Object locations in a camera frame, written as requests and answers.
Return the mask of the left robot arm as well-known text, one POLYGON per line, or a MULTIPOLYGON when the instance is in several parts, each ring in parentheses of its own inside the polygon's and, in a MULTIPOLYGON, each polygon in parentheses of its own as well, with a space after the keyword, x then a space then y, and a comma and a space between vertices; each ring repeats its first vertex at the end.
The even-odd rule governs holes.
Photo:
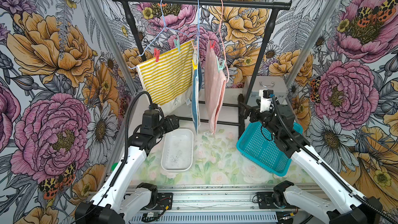
POLYGON ((81 203, 75 211, 77 224, 126 224, 142 208, 157 203, 157 187, 142 183, 136 192, 126 197, 134 174, 144 163, 152 148, 165 134, 179 128, 175 115, 159 119, 153 110, 143 114, 143 121, 132 134, 125 135, 126 151, 111 176, 88 203, 81 203))

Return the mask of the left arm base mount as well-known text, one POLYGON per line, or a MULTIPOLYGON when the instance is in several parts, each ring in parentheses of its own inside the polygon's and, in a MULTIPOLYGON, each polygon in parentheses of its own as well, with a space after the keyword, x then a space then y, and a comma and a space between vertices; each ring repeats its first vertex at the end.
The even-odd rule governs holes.
POLYGON ((161 192, 154 202, 148 206, 141 208, 141 211, 164 211, 171 210, 173 206, 174 194, 171 192, 161 192))

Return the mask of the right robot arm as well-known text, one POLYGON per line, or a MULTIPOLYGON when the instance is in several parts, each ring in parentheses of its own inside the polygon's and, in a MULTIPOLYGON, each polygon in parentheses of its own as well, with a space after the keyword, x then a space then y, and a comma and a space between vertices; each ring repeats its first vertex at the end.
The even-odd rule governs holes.
POLYGON ((328 196, 323 200, 301 190, 290 181, 274 187, 274 203, 278 207, 296 206, 325 224, 377 224, 382 217, 382 204, 375 197, 367 198, 349 185, 317 154, 314 147, 293 125, 294 113, 287 105, 276 105, 273 111, 260 111, 240 103, 240 114, 251 123, 267 129, 279 151, 299 165, 328 196))

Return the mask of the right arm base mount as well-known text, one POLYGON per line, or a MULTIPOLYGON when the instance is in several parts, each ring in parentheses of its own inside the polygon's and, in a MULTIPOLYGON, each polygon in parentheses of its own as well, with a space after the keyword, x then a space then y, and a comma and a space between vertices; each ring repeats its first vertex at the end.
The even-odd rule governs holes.
POLYGON ((252 197, 252 203, 256 204, 259 209, 297 209, 296 206, 287 203, 278 205, 273 193, 268 191, 255 193, 252 197))

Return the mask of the pink towel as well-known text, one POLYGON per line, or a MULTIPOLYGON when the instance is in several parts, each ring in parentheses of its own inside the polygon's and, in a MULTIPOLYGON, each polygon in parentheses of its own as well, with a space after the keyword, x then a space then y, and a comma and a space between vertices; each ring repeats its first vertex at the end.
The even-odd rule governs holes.
POLYGON ((218 71, 218 57, 215 49, 210 47, 211 41, 207 44, 205 58, 205 105, 208 115, 209 132, 214 134, 217 128, 218 117, 223 105, 224 92, 226 89, 227 77, 224 71, 218 71))

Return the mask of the teal plastic basket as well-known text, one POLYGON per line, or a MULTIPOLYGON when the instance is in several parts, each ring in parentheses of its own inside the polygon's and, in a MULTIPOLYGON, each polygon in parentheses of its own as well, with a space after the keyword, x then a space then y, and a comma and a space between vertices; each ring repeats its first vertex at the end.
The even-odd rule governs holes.
POLYGON ((247 126, 236 147, 244 157, 270 173, 283 177, 289 170, 291 159, 277 148, 271 133, 260 122, 247 126))

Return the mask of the black clothes rack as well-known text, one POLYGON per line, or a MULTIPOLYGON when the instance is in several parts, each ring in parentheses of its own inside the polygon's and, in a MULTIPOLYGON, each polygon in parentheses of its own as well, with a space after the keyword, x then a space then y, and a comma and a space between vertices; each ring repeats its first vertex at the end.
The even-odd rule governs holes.
POLYGON ((238 7, 238 8, 249 8, 249 9, 270 9, 271 16, 269 17, 268 23, 264 28, 264 37, 262 40, 262 45, 259 51, 259 55, 257 58, 257 62, 251 76, 251 81, 249 83, 248 89, 245 91, 246 94, 240 94, 237 98, 237 104, 227 104, 224 103, 223 106, 227 107, 236 107, 238 108, 238 122, 228 122, 228 121, 220 121, 218 122, 221 125, 230 125, 238 127, 238 136, 241 136, 245 131, 245 110, 243 106, 248 103, 250 93, 254 87, 256 77, 258 75, 258 71, 260 69, 262 60, 265 55, 266 47, 269 43, 270 37, 274 32, 276 19, 281 10, 289 10, 291 8, 292 2, 248 2, 248 1, 225 1, 224 3, 221 0, 112 0, 114 2, 120 2, 123 6, 125 16, 127 19, 127 23, 130 26, 132 34, 134 36, 135 42, 137 44, 138 50, 140 52, 144 52, 142 47, 142 42, 138 37, 138 29, 136 27, 136 22, 132 11, 129 7, 129 2, 135 3, 171 3, 177 5, 196 5, 196 6, 226 6, 226 7, 238 7))

